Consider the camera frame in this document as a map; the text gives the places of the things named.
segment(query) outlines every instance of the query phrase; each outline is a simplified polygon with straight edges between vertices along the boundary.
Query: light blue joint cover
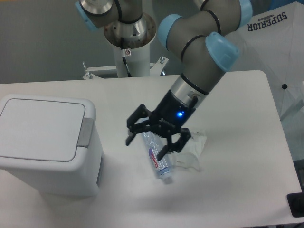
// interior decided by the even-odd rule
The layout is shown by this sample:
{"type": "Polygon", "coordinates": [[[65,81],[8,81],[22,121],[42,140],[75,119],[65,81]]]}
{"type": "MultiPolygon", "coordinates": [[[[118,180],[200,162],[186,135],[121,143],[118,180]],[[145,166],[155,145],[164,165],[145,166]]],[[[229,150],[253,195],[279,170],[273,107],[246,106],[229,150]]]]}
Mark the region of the light blue joint cover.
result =
{"type": "Polygon", "coordinates": [[[84,20],[87,28],[90,30],[90,31],[97,31],[98,28],[93,24],[93,22],[89,19],[89,17],[86,15],[86,13],[84,12],[84,10],[81,8],[79,2],[76,2],[75,3],[75,6],[81,16],[81,18],[84,20]]]}
{"type": "Polygon", "coordinates": [[[239,49],[217,32],[206,37],[206,47],[214,62],[228,72],[239,56],[239,49]]]}
{"type": "Polygon", "coordinates": [[[252,18],[253,9],[250,0],[239,0],[241,5],[241,21],[239,28],[246,25],[252,18]]]}
{"type": "Polygon", "coordinates": [[[162,20],[161,24],[158,27],[157,37],[161,44],[167,49],[167,39],[170,32],[171,27],[174,22],[182,18],[182,16],[178,14],[171,14],[167,16],[164,20],[162,20]]]}

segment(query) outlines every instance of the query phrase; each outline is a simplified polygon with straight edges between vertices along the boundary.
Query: blue led light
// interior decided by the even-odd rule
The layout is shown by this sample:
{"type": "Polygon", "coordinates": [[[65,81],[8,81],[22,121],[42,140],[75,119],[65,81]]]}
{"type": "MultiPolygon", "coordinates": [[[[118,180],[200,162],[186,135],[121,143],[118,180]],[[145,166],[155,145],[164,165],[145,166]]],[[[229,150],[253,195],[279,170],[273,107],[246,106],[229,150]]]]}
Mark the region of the blue led light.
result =
{"type": "Polygon", "coordinates": [[[178,112],[177,113],[177,117],[182,117],[184,115],[185,112],[178,112]]]}

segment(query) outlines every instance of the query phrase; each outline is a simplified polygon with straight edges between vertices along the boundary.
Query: white table surface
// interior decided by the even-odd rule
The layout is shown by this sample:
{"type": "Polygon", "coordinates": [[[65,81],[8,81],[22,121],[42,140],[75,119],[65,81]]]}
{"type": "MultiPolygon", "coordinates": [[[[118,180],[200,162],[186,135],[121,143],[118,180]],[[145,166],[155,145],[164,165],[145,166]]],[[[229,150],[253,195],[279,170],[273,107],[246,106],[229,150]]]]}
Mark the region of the white table surface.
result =
{"type": "Polygon", "coordinates": [[[300,192],[267,78],[227,73],[185,126],[206,131],[203,171],[155,179],[139,136],[129,147],[126,119],[153,110],[176,76],[0,85],[9,93],[87,98],[97,109],[105,152],[99,194],[42,194],[0,171],[1,228],[238,228],[303,222],[286,195],[300,192]]]}

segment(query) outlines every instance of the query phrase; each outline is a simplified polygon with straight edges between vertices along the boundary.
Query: plastic water bottle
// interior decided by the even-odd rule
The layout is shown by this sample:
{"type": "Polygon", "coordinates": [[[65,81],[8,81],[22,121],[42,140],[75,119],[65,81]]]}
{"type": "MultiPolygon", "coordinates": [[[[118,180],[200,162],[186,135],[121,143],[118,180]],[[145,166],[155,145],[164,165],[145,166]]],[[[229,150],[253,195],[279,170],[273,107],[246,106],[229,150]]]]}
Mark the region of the plastic water bottle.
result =
{"type": "Polygon", "coordinates": [[[152,132],[143,132],[141,135],[148,150],[156,176],[161,178],[165,184],[170,184],[172,182],[172,177],[171,163],[168,156],[165,155],[160,161],[157,160],[157,154],[163,148],[161,139],[152,132]]]}

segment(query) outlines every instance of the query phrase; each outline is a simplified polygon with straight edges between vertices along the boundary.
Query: bottle label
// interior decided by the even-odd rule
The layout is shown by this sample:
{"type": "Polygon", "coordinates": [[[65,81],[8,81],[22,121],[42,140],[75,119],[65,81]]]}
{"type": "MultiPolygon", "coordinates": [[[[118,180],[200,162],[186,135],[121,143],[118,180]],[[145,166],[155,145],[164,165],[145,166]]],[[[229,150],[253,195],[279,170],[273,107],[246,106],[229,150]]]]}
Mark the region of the bottle label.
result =
{"type": "Polygon", "coordinates": [[[152,164],[154,165],[155,168],[158,168],[158,162],[157,162],[157,159],[153,153],[153,150],[150,148],[149,149],[149,156],[151,158],[151,161],[152,161],[152,164]]]}

